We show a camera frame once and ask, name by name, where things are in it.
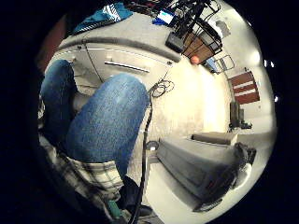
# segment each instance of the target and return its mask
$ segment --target person's leg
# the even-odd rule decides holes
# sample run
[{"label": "person's leg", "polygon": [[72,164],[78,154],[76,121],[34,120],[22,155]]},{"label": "person's leg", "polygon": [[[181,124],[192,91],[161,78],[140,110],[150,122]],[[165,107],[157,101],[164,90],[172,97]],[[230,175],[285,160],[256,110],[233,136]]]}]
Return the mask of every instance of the person's leg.
[{"label": "person's leg", "polygon": [[56,147],[65,139],[69,129],[72,119],[71,100],[76,91],[74,72],[69,62],[53,62],[40,90],[47,116],[41,132]]},{"label": "person's leg", "polygon": [[110,78],[71,122],[67,155],[83,162],[115,161],[123,179],[148,104],[146,88],[137,78]]}]

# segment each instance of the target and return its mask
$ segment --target white wall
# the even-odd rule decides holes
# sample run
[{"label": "white wall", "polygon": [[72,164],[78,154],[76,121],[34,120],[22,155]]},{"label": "white wall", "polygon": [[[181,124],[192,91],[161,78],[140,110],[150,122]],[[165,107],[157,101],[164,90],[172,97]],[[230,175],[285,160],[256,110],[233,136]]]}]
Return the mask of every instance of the white wall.
[{"label": "white wall", "polygon": [[251,122],[252,129],[238,132],[270,132],[277,127],[274,96],[269,77],[263,67],[263,56],[259,42],[248,22],[235,9],[221,0],[218,2],[221,4],[221,11],[212,17],[212,20],[224,21],[230,28],[231,34],[223,38],[223,52],[216,55],[215,58],[219,59],[226,54],[233,58],[235,68],[225,72],[228,78],[244,73],[244,68],[247,67],[257,82],[261,99],[259,102],[241,106],[244,108],[245,122]]}]

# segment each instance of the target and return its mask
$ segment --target shoe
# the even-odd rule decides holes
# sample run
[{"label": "shoe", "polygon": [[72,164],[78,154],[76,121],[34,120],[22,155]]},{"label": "shoe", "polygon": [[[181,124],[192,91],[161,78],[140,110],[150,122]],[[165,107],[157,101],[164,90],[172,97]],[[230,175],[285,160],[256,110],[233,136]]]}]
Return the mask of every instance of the shoe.
[{"label": "shoe", "polygon": [[[126,206],[125,209],[128,210],[128,212],[132,215],[133,212],[134,212],[135,206],[134,205],[128,205],[128,206]],[[150,216],[151,213],[152,213],[151,207],[141,204],[140,210],[139,210],[139,216],[140,217]]]}]

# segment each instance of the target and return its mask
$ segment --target blue cloth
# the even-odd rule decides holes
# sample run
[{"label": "blue cloth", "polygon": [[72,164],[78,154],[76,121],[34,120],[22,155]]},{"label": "blue cloth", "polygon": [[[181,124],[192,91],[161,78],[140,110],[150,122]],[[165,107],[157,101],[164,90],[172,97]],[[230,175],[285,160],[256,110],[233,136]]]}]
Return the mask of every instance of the blue cloth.
[{"label": "blue cloth", "polygon": [[71,65],[54,62],[41,87],[47,112],[43,134],[53,145],[63,142],[67,156],[77,161],[115,161],[123,179],[149,104],[145,86],[130,75],[111,77],[72,119],[76,90]]},{"label": "blue cloth", "polygon": [[93,15],[86,18],[73,31],[73,35],[85,32],[102,25],[122,21],[133,15],[133,12],[126,9],[123,3],[115,3],[96,10]]}]

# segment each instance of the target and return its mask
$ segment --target wire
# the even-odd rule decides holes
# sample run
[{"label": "wire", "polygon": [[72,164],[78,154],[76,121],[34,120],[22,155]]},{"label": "wire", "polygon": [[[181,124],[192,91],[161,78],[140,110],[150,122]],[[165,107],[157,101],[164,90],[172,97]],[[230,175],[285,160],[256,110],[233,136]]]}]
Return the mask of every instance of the wire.
[{"label": "wire", "polygon": [[159,81],[154,84],[148,91],[149,95],[149,107],[150,107],[150,112],[149,112],[149,118],[146,124],[146,128],[144,131],[144,136],[143,136],[143,150],[142,150],[142,176],[141,176],[141,181],[140,181],[140,187],[135,203],[135,211],[132,214],[128,224],[135,224],[137,222],[137,219],[139,217],[139,210],[141,206],[141,201],[142,201],[142,195],[143,195],[143,189],[144,189],[144,181],[145,181],[145,175],[146,175],[146,151],[147,151],[147,139],[148,139],[148,130],[150,126],[150,122],[152,119],[152,98],[158,98],[165,94],[166,92],[169,92],[175,88],[175,83],[169,80],[165,80],[167,73],[163,78],[160,78]]}]

